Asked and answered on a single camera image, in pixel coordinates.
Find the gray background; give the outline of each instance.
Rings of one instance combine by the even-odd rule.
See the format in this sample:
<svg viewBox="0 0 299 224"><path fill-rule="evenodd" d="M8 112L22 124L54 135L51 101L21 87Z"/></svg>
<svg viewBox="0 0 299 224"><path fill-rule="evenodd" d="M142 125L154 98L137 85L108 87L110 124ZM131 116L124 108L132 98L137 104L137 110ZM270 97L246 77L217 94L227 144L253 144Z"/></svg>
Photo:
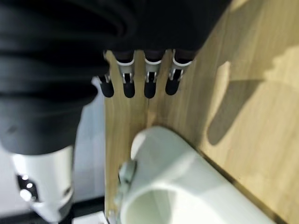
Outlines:
<svg viewBox="0 0 299 224"><path fill-rule="evenodd" d="M75 201L83 201L105 193L105 116L104 98L98 80L93 80L99 94L84 108L78 129L74 186ZM29 211L19 196L13 167L0 145L0 217Z"/></svg>

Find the black fingertip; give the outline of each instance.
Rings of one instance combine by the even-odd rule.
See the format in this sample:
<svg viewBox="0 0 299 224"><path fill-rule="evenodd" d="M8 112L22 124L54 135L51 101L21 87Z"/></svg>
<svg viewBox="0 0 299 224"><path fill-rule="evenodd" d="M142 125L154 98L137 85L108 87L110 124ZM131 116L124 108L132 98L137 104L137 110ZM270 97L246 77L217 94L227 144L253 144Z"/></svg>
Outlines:
<svg viewBox="0 0 299 224"><path fill-rule="evenodd" d="M114 88L111 81L109 83L101 83L100 86L105 97L110 98L114 95Z"/></svg>
<svg viewBox="0 0 299 224"><path fill-rule="evenodd" d="M144 95L146 98L151 99L155 96L156 93L156 83L146 82L144 84Z"/></svg>
<svg viewBox="0 0 299 224"><path fill-rule="evenodd" d="M124 91L125 96L127 98L132 98L135 95L135 85L134 85L134 82L123 84L123 91Z"/></svg>
<svg viewBox="0 0 299 224"><path fill-rule="evenodd" d="M167 80L165 91L168 95L174 95L178 91L179 81L177 80Z"/></svg>

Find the wooden surface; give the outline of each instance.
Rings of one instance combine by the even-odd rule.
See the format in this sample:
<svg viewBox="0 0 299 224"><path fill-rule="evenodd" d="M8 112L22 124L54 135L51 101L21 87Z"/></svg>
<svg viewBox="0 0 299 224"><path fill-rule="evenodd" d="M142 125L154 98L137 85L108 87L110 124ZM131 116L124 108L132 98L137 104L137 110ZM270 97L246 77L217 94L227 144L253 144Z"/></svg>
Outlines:
<svg viewBox="0 0 299 224"><path fill-rule="evenodd" d="M299 1L234 0L175 96L165 94L171 63L163 59L156 96L143 96L144 62L136 62L136 96L106 100L106 210L113 210L117 170L134 135L163 125L185 138L278 223L299 223Z"/></svg>

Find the black fabric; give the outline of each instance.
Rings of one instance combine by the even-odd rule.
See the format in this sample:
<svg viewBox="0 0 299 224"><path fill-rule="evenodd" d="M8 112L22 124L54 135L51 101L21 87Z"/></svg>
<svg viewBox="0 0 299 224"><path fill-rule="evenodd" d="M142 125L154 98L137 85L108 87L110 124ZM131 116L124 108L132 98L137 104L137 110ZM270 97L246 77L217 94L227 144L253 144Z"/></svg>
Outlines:
<svg viewBox="0 0 299 224"><path fill-rule="evenodd" d="M134 51L114 51L113 52L117 61L121 63L129 63L134 59Z"/></svg>
<svg viewBox="0 0 299 224"><path fill-rule="evenodd" d="M113 50L198 50L231 0L148 0L137 32Z"/></svg>
<svg viewBox="0 0 299 224"><path fill-rule="evenodd" d="M0 140L44 154L75 143L109 65L102 51L200 49L230 0L0 1ZM124 85L128 97L135 89Z"/></svg>
<svg viewBox="0 0 299 224"><path fill-rule="evenodd" d="M150 62L158 62L162 60L165 50L144 50L145 58Z"/></svg>
<svg viewBox="0 0 299 224"><path fill-rule="evenodd" d="M0 140L6 150L46 154L75 144L83 106L97 94L91 79L109 69L102 51L136 31L140 2L0 2Z"/></svg>
<svg viewBox="0 0 299 224"><path fill-rule="evenodd" d="M182 50L182 49L176 49L174 59L178 63L186 64L190 61L193 61L196 57L197 51L193 50Z"/></svg>

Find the white cup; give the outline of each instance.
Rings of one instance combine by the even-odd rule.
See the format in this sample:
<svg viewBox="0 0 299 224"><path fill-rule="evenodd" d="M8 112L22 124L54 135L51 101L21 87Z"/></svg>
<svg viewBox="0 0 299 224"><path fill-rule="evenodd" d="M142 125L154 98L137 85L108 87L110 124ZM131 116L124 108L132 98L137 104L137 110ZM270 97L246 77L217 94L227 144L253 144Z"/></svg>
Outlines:
<svg viewBox="0 0 299 224"><path fill-rule="evenodd" d="M139 133L131 159L137 166L122 197L121 224L273 224L182 138L165 128Z"/></svg>

